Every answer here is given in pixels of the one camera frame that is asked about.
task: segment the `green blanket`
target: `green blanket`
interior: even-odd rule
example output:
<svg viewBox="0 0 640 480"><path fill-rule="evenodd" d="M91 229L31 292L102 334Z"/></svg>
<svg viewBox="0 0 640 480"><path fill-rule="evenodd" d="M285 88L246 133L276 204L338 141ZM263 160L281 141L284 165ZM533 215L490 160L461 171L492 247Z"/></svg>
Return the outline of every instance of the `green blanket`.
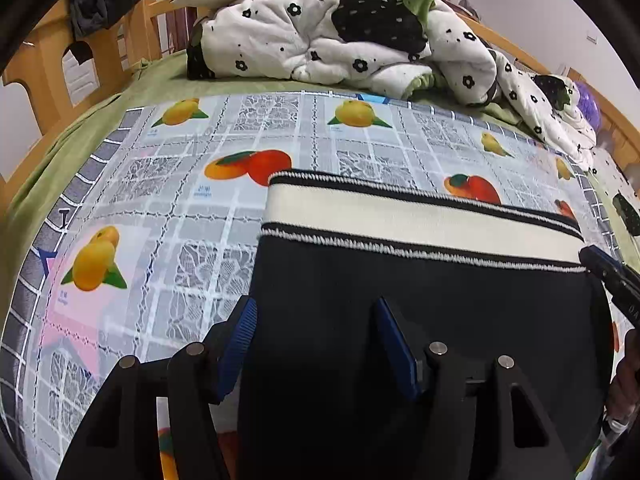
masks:
<svg viewBox="0 0 640 480"><path fill-rule="evenodd" d="M318 85L297 81L235 78L188 80L186 53L178 52L162 60L145 63L130 86L82 115L53 144L43 161L14 197L0 227L3 252L0 262L0 319L4 319L17 273L31 242L60 193L102 140L120 123L129 108L217 94L245 94L317 89ZM421 92L414 101L459 110L477 120L513 126L492 118L477 108L454 104L441 95Z"/></svg>

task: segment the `printed bed sheet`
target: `printed bed sheet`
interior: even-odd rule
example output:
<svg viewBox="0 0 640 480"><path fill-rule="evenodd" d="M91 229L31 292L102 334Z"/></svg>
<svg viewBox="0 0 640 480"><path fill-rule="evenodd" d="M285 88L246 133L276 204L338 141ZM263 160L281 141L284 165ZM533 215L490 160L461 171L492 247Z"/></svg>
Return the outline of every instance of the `printed bed sheet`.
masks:
<svg viewBox="0 0 640 480"><path fill-rule="evenodd" d="M171 356L228 317L249 287L268 174L291 166L560 212L619 257L577 166L449 110L348 92L129 110L38 232L2 336L2 416L34 478L55 478L120 357Z"/></svg>

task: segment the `yellow fruit print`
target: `yellow fruit print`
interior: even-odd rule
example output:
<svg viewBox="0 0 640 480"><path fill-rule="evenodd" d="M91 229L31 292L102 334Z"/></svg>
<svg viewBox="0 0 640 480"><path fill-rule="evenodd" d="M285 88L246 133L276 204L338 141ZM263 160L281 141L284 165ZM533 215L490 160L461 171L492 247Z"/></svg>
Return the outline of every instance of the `yellow fruit print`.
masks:
<svg viewBox="0 0 640 480"><path fill-rule="evenodd" d="M571 180L575 178L574 174L571 173L569 168L564 163L559 156L556 156L556 168L558 169L558 178L564 178L565 180Z"/></svg>
<svg viewBox="0 0 640 480"><path fill-rule="evenodd" d="M375 111L371 105L364 101L349 99L340 104L335 109L335 116L328 124L346 124L347 126L356 126L366 128L372 124L375 126L384 126L391 128L382 119L376 117Z"/></svg>
<svg viewBox="0 0 640 480"><path fill-rule="evenodd" d="M495 153L496 155L500 155L500 156L510 156L511 158L513 158L513 155L507 152L500 145L500 142L498 142L498 140L494 136L492 136L492 134L490 134L489 132L482 132L481 141L482 141L482 146L484 147L484 150L486 152Z"/></svg>
<svg viewBox="0 0 640 480"><path fill-rule="evenodd" d="M90 292L102 283L127 288L115 262L120 233L110 225L100 229L89 243L76 254L74 264L62 278L60 285L73 282L79 290Z"/></svg>
<svg viewBox="0 0 640 480"><path fill-rule="evenodd" d="M189 119L208 119L209 116L200 110L199 105L200 99L197 97L178 101L175 105L165 110L162 117L153 124L152 128L159 124L175 126L176 124L182 124Z"/></svg>

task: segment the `metal screw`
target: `metal screw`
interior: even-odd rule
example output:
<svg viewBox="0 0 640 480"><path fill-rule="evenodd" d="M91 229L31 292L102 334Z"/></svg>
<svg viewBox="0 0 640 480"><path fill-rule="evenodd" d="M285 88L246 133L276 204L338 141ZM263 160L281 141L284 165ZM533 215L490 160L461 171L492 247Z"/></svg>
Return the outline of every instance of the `metal screw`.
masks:
<svg viewBox="0 0 640 480"><path fill-rule="evenodd" d="M447 345L441 343L440 341L434 341L429 345L429 350L431 350L436 355L443 355L447 353Z"/></svg>
<svg viewBox="0 0 640 480"><path fill-rule="evenodd" d="M187 346L187 354L189 355L200 355L204 352L204 345L200 342L191 343Z"/></svg>
<svg viewBox="0 0 640 480"><path fill-rule="evenodd" d="M120 368L131 368L134 364L136 364L136 356L135 355L125 355L123 358L118 361Z"/></svg>
<svg viewBox="0 0 640 480"><path fill-rule="evenodd" d="M501 355L500 357L498 357L498 364L502 368L507 368L508 370L509 368L513 368L515 361L513 360L513 358L509 357L508 355Z"/></svg>

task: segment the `purple ball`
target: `purple ball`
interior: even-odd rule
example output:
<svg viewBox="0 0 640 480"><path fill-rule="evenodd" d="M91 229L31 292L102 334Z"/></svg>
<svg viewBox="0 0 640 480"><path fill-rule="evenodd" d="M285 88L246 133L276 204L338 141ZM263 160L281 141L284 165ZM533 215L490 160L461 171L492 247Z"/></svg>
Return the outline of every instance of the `purple ball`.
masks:
<svg viewBox="0 0 640 480"><path fill-rule="evenodd" d="M582 81L575 82L580 92L580 100L578 101L578 110L582 112L584 118L591 125L593 130L597 133L600 128L600 109L596 99L593 97L589 87Z"/></svg>

